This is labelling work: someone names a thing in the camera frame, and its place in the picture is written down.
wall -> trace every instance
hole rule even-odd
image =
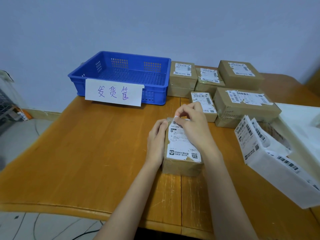
[[[67,74],[101,50],[218,66],[251,62],[304,83],[320,64],[320,0],[0,0],[0,69],[29,108],[61,112]]]

paper sign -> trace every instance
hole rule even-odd
[[[89,79],[85,81],[85,99],[113,104],[141,106],[144,85]]]

